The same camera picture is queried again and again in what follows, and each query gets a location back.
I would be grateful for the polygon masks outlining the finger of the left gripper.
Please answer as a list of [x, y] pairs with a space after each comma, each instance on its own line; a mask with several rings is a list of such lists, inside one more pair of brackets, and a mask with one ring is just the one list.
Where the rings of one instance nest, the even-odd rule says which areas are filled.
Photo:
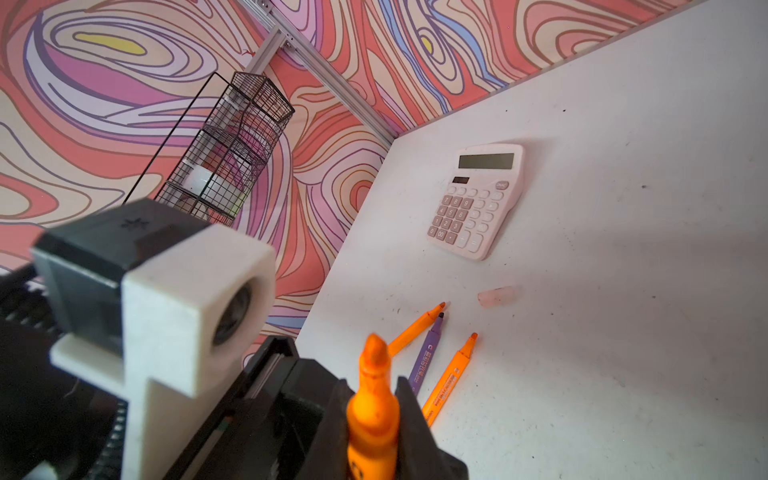
[[308, 453], [309, 479], [346, 479], [349, 429], [346, 409], [353, 395], [346, 380], [339, 380]]
[[405, 377], [398, 377], [400, 406], [396, 479], [467, 480], [467, 465], [441, 450]]

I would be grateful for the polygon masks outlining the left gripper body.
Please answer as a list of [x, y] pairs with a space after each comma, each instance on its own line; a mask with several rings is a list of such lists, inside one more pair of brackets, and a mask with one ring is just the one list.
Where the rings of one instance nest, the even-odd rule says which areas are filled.
[[293, 479], [336, 385], [290, 337], [269, 336], [224, 394], [167, 479]]

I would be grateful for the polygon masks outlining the orange marker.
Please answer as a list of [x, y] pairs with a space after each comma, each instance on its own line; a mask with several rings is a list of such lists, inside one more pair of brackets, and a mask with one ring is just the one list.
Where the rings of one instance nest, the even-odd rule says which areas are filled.
[[419, 335], [430, 328], [444, 312], [446, 303], [441, 302], [435, 308], [425, 312], [415, 322], [408, 326], [399, 336], [397, 336], [388, 345], [388, 353], [391, 357], [396, 356], [405, 347], [407, 347]]
[[353, 479], [393, 479], [398, 454], [400, 405], [391, 388], [391, 357], [376, 334], [359, 358], [359, 388], [347, 404], [347, 462]]
[[456, 352], [440, 380], [432, 390], [430, 397], [425, 402], [425, 405], [422, 408], [422, 413], [429, 427], [434, 424], [469, 365], [477, 340], [478, 334], [474, 332], [467, 339], [463, 347]]

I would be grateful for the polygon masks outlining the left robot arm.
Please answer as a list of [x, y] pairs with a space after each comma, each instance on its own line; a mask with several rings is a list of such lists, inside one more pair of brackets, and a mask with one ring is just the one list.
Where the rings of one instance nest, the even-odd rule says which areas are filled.
[[[128, 405], [53, 366], [61, 338], [33, 266], [1, 279], [1, 475], [24, 479], [49, 464], [58, 479], [116, 479], [127, 443]], [[439, 449], [410, 382], [387, 387], [393, 351], [370, 338], [353, 392], [294, 342], [270, 337], [174, 460], [170, 477], [213, 450], [200, 479], [465, 479]]]

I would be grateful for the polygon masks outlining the purple marker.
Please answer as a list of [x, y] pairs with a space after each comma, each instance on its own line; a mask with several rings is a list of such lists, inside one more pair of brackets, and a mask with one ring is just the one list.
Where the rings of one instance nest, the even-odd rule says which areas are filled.
[[436, 348], [439, 344], [444, 316], [445, 313], [441, 312], [435, 322], [432, 324], [431, 328], [428, 330], [409, 375], [409, 386], [415, 396], [419, 394], [419, 391], [423, 385], [424, 378], [434, 357]]

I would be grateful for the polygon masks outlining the pink calculator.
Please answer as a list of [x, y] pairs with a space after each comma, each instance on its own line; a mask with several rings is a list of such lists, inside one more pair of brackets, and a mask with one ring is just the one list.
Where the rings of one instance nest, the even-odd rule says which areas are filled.
[[469, 260], [485, 259], [524, 189], [524, 147], [492, 143], [457, 152], [456, 169], [431, 219], [428, 241]]

